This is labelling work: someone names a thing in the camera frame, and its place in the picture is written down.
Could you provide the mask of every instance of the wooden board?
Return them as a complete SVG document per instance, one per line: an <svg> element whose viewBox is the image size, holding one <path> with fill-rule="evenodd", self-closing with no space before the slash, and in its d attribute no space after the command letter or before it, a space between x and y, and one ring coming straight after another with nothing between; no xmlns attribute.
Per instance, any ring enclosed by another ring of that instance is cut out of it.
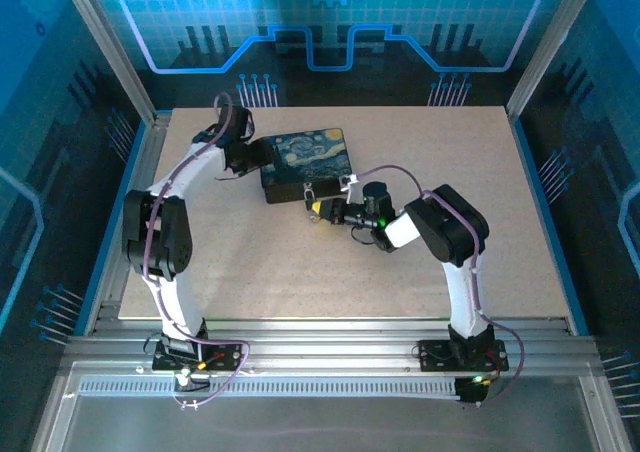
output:
<svg viewBox="0 0 640 452"><path fill-rule="evenodd" d="M256 137L342 128L355 173L397 164L423 188L449 183L491 229L484 309L495 317L568 315L503 108L261 108L253 114ZM174 110L156 177L175 166L191 138L213 121L211 109ZM417 197L400 172L370 179L387 183L396 209ZM189 210L189 221L189 272L207 318L449 316L442 267L422 241L392 254L360 245L347 227L310 223L302 202L268 205L258 172L212 182ZM120 315L158 317L149 290L133 273Z"/></svg>

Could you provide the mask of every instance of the purple cable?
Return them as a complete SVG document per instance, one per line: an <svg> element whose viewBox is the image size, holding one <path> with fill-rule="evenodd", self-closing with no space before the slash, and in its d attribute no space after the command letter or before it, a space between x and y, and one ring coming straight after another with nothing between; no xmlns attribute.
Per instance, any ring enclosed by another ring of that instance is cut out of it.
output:
<svg viewBox="0 0 640 452"><path fill-rule="evenodd" d="M374 167L371 170L367 170L366 172L358 174L356 175L356 177L358 177L358 179L362 179L367 175L374 174L375 172L378 172L379 170L383 170L383 169L396 169L407 174L411 178L411 180L413 180L413 183L416 184L416 187L418 188L418 194L420 194L418 197L422 197L422 187L420 187L420 182L418 182L418 179L416 179L416 176L413 175L404 167L400 167L399 165L393 165L393 164L380 165L379 167Z"/></svg>
<svg viewBox="0 0 640 452"><path fill-rule="evenodd" d="M480 292L478 290L479 289L478 274L476 270L478 257L480 255L480 237L478 237L478 234L473 228L473 226L469 223L467 219L465 219L462 216L462 214L460 214L457 210L455 210L446 200L444 200L438 194L435 194L430 190L424 190L422 191L421 196L425 196L425 195L428 195L429 197L433 198L436 202L438 202L438 204L440 204L444 209L446 209L447 212L449 212L453 217L455 217L458 220L458 222L464 225L464 227L469 231L469 233L471 234L471 237L473 238L473 256L471 257L471 292L472 292L472 298L474 302L473 306L475 307L476 312L478 312L478 315L480 316L480 318L484 319L489 324L513 335L516 341L518 342L518 346L520 347L520 362L518 363L518 367L516 368L516 371L513 374L513 379L511 380L511 382L509 382L509 384L504 389L502 389L502 391L498 395L496 395L492 399L489 399L489 400L495 400L496 398L504 395L505 391L509 387L511 387L511 385L518 379L518 377L520 377L520 374L522 373L522 369L524 368L524 359L525 359L524 342L522 341L522 338L515 330L513 330L510 327L507 327L506 325L499 324L493 319L487 317L482 311L482 307L480 306Z"/></svg>
<svg viewBox="0 0 640 452"><path fill-rule="evenodd" d="M149 280L151 282L153 282L153 281L149 278L149 261L150 261L150 258L151 258L151 244L153 242L154 224L155 224L156 219L158 217L158 211L160 209L160 204L162 203L165 194L169 191L169 189L171 188L171 185L175 181L176 177L180 174L180 172L182 172L182 170L187 165L189 165L192 161L194 161L195 159L200 157L202 154L204 154L211 147L215 146L216 142L227 131L227 128L229 127L229 123L231 122L231 106L232 106L231 104L232 104L232 101L231 101L231 97L229 96L229 94L227 94L226 92L221 92L218 95L216 95L216 98L213 101L213 108L215 109L216 114L218 114L218 117L220 117L220 114L218 112L218 102L220 101L220 97L224 97L227 100L227 107L228 107L228 109L227 109L227 117L226 117L226 119L224 121L224 124L222 124L222 127L220 128L220 132L218 132L216 134L216 136L213 139L211 139L211 141L207 145L205 145L204 147L199 149L193 155L190 155L189 157L187 157L180 164L178 164L178 166L173 170L173 172L171 173L171 175L167 179L167 182L164 184L164 186L160 190L160 193L158 194L158 197L156 197L156 199L153 202L153 207L151 209L151 216L149 217L149 226L148 226L148 230L147 230L146 241L145 241L145 244L144 244L144 256L143 256L143 261L142 261L142 276L145 279L147 279L147 280ZM238 365L236 370L233 371L233 373L229 376L229 378L226 380L226 382L224 382L218 388L218 390L216 392L214 392L211 396L207 397L206 399L204 399L204 400L202 400L200 402L194 402L192 404L183 404L182 402L180 402L174 396L174 400L176 402L178 402L181 406L197 408L200 405L204 405L207 402L210 402L211 400L215 399L218 395L220 395L222 392L224 392L224 390L229 386L231 381L238 375L240 370L244 367L244 364L246 363L247 358L249 357L249 353L251 351L251 346L249 345L249 342L246 342L244 340L208 340L208 339L200 339L200 338L193 337L193 336L183 332L176 325L175 320L173 320L171 318L171 316L169 315L169 311L167 310L167 308L166 308L166 306L164 304L164 301L162 300L162 294L160 293L160 289L159 288L158 288L158 291L156 293L156 296L157 296L157 299L158 299L157 302L158 302L158 305L159 305L160 312L161 312L162 316L164 317L165 320L169 321L171 323L171 326L179 334L181 334L184 338L189 339L190 341L195 342L197 344L201 344L201 345L242 345L242 346L247 348L246 353L244 354L244 356L242 357L242 360L240 361L240 365Z"/></svg>

